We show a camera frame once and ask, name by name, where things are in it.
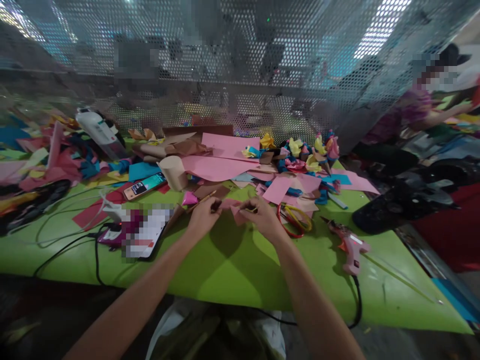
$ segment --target pencil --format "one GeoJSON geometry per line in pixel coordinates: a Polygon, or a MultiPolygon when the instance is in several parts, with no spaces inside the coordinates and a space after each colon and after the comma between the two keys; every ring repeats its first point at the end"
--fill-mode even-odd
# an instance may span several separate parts
{"type": "Polygon", "coordinates": [[[191,208],[189,208],[189,209],[186,211],[186,213],[187,213],[187,214],[190,214],[198,205],[200,205],[201,203],[203,203],[205,200],[210,199],[216,192],[217,192],[217,190],[213,190],[211,193],[209,193],[207,196],[205,196],[202,200],[200,200],[198,203],[196,203],[196,204],[193,205],[191,208]]]}

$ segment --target perforated metal mesh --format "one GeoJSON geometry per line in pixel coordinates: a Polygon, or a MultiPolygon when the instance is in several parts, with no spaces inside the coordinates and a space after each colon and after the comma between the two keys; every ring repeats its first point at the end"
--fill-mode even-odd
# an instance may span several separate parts
{"type": "Polygon", "coordinates": [[[123,130],[234,124],[349,150],[477,0],[1,0],[4,108],[94,104],[123,130]]]}

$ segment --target cardboard tube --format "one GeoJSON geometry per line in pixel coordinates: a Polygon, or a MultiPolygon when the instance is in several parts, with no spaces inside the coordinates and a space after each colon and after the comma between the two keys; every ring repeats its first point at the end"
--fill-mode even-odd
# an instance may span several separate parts
{"type": "Polygon", "coordinates": [[[175,155],[167,156],[158,163],[158,166],[172,190],[180,191],[187,187],[187,173],[181,158],[175,155]]]}

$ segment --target power cord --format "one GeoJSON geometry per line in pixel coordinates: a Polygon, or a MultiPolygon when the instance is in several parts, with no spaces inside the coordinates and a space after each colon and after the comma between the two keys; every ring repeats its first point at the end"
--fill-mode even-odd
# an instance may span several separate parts
{"type": "MultiPolygon", "coordinates": [[[[357,293],[357,296],[358,296],[358,306],[356,308],[355,319],[353,320],[353,323],[348,326],[349,329],[353,329],[354,327],[356,327],[360,323],[360,320],[362,319],[362,313],[363,313],[362,295],[360,293],[359,278],[355,275],[352,275],[351,277],[353,278],[353,282],[355,283],[355,286],[356,286],[356,293],[357,293]]],[[[281,324],[298,326],[298,324],[296,322],[285,321],[285,320],[279,319],[279,318],[277,318],[273,315],[270,315],[268,312],[263,311],[262,309],[259,309],[259,308],[257,310],[259,312],[261,312],[262,314],[267,315],[269,318],[272,318],[273,320],[278,321],[281,324]]]]}

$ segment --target pink hot glue gun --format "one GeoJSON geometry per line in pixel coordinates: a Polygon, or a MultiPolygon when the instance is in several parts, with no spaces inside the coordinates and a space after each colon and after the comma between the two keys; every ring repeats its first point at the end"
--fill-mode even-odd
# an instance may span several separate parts
{"type": "Polygon", "coordinates": [[[343,270],[349,275],[357,276],[360,273],[360,254],[368,253],[370,251],[370,245],[360,240],[358,236],[345,225],[337,223],[334,220],[328,220],[323,216],[320,217],[328,224],[330,231],[337,234],[341,239],[339,248],[347,254],[346,264],[343,265],[343,270]]]}

